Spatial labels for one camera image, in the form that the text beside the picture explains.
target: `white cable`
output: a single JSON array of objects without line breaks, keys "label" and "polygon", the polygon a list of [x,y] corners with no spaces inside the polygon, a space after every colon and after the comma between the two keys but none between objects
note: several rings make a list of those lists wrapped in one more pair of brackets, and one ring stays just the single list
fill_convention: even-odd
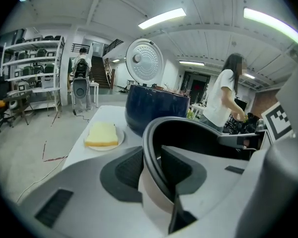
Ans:
[{"label": "white cable", "polygon": [[35,181],[34,183],[32,183],[28,188],[26,188],[22,193],[21,193],[21,195],[19,196],[19,198],[18,198],[18,200],[16,201],[16,203],[18,203],[19,202],[19,200],[20,200],[20,198],[21,198],[21,196],[30,188],[30,187],[32,187],[34,184],[36,184],[36,183],[38,183],[38,182],[40,182],[40,181],[42,181],[42,180],[44,180],[51,172],[53,172],[56,168],[58,168],[58,166],[62,163],[62,161],[64,160],[64,159],[66,159],[68,157],[68,155],[67,156],[65,156],[64,158],[62,158],[62,160],[57,164],[57,166],[55,167],[55,168],[53,168],[46,176],[44,176],[42,179],[40,179],[40,180],[37,180],[37,181]]}]

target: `white t-shirt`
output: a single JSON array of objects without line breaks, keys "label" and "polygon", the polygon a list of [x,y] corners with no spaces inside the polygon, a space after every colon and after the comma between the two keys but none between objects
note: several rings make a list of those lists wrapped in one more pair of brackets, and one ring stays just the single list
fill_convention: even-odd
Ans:
[{"label": "white t-shirt", "polygon": [[231,109],[222,104],[223,91],[221,88],[228,87],[232,91],[233,100],[235,99],[233,74],[230,69],[226,69],[219,74],[208,96],[207,107],[203,111],[203,115],[217,127],[224,127],[231,113]]},{"label": "white t-shirt", "polygon": [[74,62],[72,63],[73,69],[78,64],[79,60],[81,60],[81,59],[85,59],[87,65],[88,65],[88,68],[90,69],[91,68],[91,60],[90,60],[90,58],[87,58],[86,55],[79,55],[77,58],[74,59]]}]

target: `open rice cooker lid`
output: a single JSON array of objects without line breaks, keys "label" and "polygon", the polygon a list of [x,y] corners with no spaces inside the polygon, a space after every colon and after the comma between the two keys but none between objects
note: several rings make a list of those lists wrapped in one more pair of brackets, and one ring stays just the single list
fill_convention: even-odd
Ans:
[{"label": "open rice cooker lid", "polygon": [[126,54],[126,66],[129,74],[140,84],[148,86],[159,84],[164,66],[158,46],[151,40],[138,39],[130,44]]}]

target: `white pillar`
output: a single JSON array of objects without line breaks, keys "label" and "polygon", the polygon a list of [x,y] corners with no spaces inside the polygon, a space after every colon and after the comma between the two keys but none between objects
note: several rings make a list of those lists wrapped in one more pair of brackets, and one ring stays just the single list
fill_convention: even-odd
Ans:
[{"label": "white pillar", "polygon": [[62,62],[60,67],[60,92],[61,92],[61,104],[62,106],[66,106],[68,102],[68,69],[69,69],[69,59],[70,52],[72,49],[72,44],[74,41],[74,37],[76,35],[78,26],[72,25],[66,39],[63,54],[62,54]]}]

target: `staircase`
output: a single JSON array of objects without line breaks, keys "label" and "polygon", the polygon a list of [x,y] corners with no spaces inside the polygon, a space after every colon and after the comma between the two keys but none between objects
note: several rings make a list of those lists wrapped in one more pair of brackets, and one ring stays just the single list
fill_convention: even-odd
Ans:
[{"label": "staircase", "polygon": [[95,82],[99,84],[99,88],[110,88],[106,78],[106,73],[105,73],[105,68],[104,68],[104,63],[102,58],[94,57],[94,56],[91,58],[91,74]]}]

